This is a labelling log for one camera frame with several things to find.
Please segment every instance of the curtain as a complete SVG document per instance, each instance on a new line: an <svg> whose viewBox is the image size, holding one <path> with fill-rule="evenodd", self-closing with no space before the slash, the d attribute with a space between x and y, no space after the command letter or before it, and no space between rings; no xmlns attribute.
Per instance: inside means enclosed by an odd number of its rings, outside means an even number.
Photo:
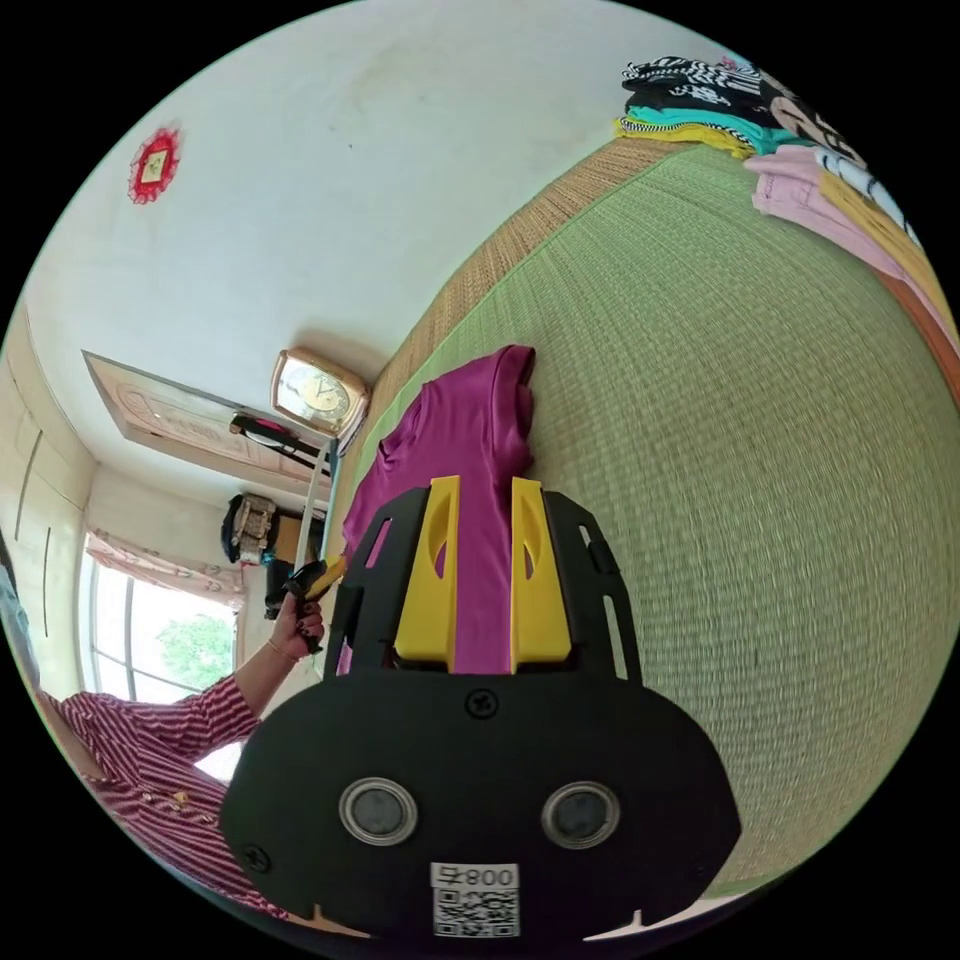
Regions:
<svg viewBox="0 0 960 960"><path fill-rule="evenodd" d="M121 540L104 530L88 531L87 553L102 566L144 583L215 600L232 610L243 606L243 581L237 570L162 557L156 550Z"/></svg>

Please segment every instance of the red striped blouse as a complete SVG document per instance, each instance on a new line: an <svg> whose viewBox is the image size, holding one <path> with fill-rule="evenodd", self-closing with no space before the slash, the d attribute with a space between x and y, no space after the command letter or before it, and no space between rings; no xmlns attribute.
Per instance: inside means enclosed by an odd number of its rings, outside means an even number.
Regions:
<svg viewBox="0 0 960 960"><path fill-rule="evenodd" d="M194 766L259 723L232 677L170 705L80 693L55 706L106 774L90 787L134 840L210 890L286 918L254 890L223 839L226 788Z"/></svg>

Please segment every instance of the hand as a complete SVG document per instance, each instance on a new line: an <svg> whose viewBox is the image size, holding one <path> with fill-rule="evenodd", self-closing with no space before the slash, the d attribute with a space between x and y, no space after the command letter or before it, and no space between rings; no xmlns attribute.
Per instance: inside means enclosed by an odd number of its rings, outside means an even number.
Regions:
<svg viewBox="0 0 960 960"><path fill-rule="evenodd" d="M273 645L288 657L300 660L310 651L304 637L315 637L317 641L323 639L323 617L320 615L320 604L311 601L303 608L303 619L297 619L297 601L293 594L288 593L283 598L280 612L277 614L273 635L270 638Z"/></svg>

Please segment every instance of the screw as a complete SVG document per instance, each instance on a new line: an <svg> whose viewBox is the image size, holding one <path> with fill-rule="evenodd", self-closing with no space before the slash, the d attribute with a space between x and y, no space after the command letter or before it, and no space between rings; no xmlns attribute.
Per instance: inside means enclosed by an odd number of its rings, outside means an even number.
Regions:
<svg viewBox="0 0 960 960"><path fill-rule="evenodd" d="M500 706L497 695L492 690L474 690L467 695L466 708L474 720L489 720Z"/></svg>
<svg viewBox="0 0 960 960"><path fill-rule="evenodd" d="M254 873L266 873L270 869L270 858L252 843L243 848L243 859Z"/></svg>

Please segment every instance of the clock face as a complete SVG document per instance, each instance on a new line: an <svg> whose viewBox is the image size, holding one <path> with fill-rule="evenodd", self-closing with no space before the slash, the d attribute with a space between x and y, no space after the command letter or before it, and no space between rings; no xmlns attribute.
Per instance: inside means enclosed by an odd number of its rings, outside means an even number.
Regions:
<svg viewBox="0 0 960 960"><path fill-rule="evenodd" d="M347 391L333 377L317 371L300 384L297 393L303 402L325 420L339 420L350 409Z"/></svg>
<svg viewBox="0 0 960 960"><path fill-rule="evenodd" d="M337 431L355 402L351 391L335 376L287 357L277 384L279 409L316 428Z"/></svg>

